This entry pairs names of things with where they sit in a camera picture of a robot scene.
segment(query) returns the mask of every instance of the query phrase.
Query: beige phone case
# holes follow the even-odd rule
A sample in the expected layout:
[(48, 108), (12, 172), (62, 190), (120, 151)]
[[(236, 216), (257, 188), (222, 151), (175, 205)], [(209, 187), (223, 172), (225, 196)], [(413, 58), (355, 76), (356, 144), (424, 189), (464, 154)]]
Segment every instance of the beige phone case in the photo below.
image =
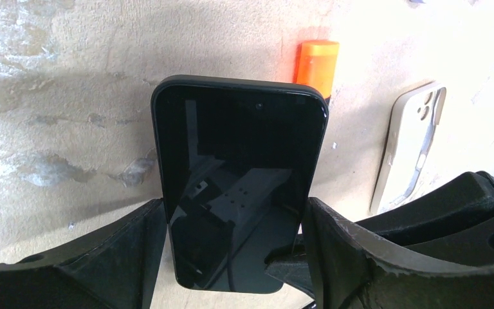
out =
[(393, 106), (387, 145), (370, 212), (399, 207), (412, 192), (442, 113), (446, 88), (432, 82), (401, 95)]

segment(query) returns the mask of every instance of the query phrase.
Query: smartphone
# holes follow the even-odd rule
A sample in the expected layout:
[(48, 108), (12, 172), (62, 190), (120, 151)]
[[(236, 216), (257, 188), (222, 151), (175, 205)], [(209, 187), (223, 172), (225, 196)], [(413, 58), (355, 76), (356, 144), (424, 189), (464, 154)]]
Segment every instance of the smartphone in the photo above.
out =
[(152, 95), (177, 282), (268, 294), (272, 253), (292, 250), (325, 133), (313, 88), (173, 76)]
[(413, 193), (440, 122), (446, 87), (431, 82), (402, 94), (393, 106), (370, 212), (402, 205)]

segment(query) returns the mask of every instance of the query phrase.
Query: black smartphone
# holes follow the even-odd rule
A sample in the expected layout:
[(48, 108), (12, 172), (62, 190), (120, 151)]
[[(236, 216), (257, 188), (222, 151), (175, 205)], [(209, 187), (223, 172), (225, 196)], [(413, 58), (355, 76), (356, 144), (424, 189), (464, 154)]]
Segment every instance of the black smartphone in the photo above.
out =
[(152, 95), (177, 282), (267, 294), (265, 260), (291, 250), (326, 129), (326, 103), (296, 84), (179, 75)]

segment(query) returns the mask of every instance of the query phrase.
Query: clamp jaw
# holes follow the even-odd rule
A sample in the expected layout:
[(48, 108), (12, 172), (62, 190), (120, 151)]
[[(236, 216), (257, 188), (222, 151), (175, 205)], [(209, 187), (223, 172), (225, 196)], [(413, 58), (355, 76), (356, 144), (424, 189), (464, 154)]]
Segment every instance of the clamp jaw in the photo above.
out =
[[(0, 308), (149, 308), (167, 222), (161, 200), (57, 248), (0, 264)], [(464, 173), (351, 222), (310, 198), (303, 235), (266, 273), (306, 308), (494, 308), (494, 178)]]

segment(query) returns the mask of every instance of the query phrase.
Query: phone screen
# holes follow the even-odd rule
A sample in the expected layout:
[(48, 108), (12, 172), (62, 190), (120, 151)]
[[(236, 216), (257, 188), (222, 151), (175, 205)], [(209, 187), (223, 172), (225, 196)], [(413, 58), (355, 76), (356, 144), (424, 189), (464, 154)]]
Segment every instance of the phone screen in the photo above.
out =
[(272, 293), (265, 259), (292, 249), (327, 112), (306, 93), (168, 86), (153, 107), (177, 281)]

